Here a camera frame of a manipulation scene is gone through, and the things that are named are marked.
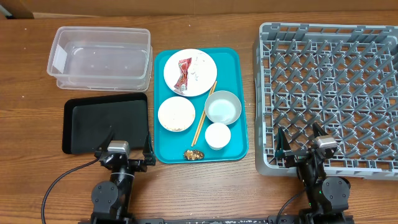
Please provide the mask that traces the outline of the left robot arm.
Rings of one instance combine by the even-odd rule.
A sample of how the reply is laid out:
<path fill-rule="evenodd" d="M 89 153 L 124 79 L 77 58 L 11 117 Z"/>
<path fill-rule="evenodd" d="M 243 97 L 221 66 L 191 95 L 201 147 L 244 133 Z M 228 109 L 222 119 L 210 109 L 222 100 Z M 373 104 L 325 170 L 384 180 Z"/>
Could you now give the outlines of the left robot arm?
<path fill-rule="evenodd" d="M 129 212 L 129 204 L 135 173 L 146 172 L 149 166 L 156 163 L 150 140 L 150 134 L 146 134 L 143 159 L 131 159 L 129 143 L 115 140 L 112 129 L 99 145 L 95 157 L 101 166 L 111 171 L 111 176 L 108 181 L 102 181 L 93 188 L 91 223 L 138 223 Z"/>

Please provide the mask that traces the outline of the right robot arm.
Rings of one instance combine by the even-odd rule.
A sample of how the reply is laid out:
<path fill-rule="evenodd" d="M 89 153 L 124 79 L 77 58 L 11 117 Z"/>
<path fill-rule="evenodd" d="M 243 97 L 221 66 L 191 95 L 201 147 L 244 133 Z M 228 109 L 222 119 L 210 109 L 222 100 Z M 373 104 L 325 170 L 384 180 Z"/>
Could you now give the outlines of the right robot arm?
<path fill-rule="evenodd" d="M 353 223 L 353 217 L 344 215 L 349 208 L 351 184 L 344 177 L 327 177 L 324 162 L 331 159 L 337 150 L 337 141 L 318 123 L 312 124 L 315 139 L 306 150 L 292 151 L 282 128 L 278 129 L 275 157 L 283 159 L 286 168 L 294 167 L 297 177 L 303 182 L 302 193 L 307 194 L 309 207 L 301 209 L 292 223 Z M 284 203 L 276 216 L 276 223 L 284 219 L 282 213 L 294 195 Z"/>

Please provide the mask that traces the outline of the small white bowl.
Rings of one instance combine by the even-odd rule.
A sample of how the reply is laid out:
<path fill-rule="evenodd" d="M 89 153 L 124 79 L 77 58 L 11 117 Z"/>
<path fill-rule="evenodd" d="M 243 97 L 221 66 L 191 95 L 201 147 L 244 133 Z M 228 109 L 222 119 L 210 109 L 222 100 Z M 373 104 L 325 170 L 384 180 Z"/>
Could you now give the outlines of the small white bowl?
<path fill-rule="evenodd" d="M 163 128 L 171 132 L 181 132 L 193 124 L 196 111 L 190 100 L 173 96 L 159 106 L 157 116 Z"/>

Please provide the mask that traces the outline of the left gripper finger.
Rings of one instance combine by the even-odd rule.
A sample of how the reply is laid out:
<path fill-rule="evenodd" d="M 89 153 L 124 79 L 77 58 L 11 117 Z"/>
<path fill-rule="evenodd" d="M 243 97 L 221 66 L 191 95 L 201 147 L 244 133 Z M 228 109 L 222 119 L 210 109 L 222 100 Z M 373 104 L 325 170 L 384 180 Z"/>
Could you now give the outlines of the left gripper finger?
<path fill-rule="evenodd" d="M 151 144 L 150 133 L 147 133 L 142 154 L 146 164 L 155 164 L 155 154 Z"/>
<path fill-rule="evenodd" d="M 110 126 L 105 140 L 99 145 L 98 149 L 100 151 L 107 151 L 108 146 L 113 139 L 114 139 L 114 130 L 113 130 L 112 126 Z"/>

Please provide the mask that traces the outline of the white cup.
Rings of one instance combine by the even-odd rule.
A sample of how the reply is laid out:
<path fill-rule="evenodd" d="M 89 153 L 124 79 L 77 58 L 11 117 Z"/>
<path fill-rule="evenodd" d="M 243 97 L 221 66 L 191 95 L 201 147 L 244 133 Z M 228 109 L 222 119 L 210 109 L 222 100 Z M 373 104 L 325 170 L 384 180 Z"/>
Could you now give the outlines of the white cup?
<path fill-rule="evenodd" d="M 223 123 L 213 123 L 205 131 L 205 140 L 213 150 L 220 150 L 230 142 L 231 131 Z"/>

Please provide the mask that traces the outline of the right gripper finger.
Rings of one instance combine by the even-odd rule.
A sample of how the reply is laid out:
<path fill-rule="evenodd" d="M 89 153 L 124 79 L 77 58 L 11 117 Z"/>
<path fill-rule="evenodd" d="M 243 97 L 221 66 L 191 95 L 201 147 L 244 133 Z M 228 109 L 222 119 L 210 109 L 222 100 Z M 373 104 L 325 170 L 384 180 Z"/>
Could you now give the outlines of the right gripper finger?
<path fill-rule="evenodd" d="M 285 158 L 291 153 L 289 142 L 285 136 L 284 130 L 279 127 L 277 132 L 277 147 L 275 149 L 275 157 L 278 159 Z"/>
<path fill-rule="evenodd" d="M 312 124 L 312 129 L 314 138 L 328 135 L 328 133 L 317 122 L 314 122 Z"/>

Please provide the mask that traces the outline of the red snack wrapper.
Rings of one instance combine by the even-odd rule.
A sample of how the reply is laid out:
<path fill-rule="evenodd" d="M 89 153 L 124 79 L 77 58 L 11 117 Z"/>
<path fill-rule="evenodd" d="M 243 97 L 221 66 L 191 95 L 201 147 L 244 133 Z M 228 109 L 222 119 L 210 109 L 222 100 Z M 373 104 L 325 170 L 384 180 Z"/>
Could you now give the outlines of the red snack wrapper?
<path fill-rule="evenodd" d="M 180 69 L 180 76 L 174 85 L 174 88 L 179 92 L 183 93 L 187 89 L 188 85 L 188 69 L 191 65 L 192 58 L 186 58 L 178 61 L 178 67 Z"/>

